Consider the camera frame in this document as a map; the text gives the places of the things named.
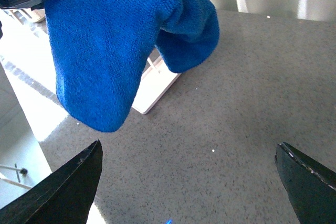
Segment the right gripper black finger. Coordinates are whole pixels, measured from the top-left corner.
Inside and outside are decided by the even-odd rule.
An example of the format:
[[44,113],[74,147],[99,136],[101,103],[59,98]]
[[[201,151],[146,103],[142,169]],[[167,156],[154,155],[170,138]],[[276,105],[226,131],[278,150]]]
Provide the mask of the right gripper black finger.
[[335,223],[335,172],[282,142],[275,163],[300,223]]
[[95,141],[1,209],[1,223],[86,223],[102,173]]

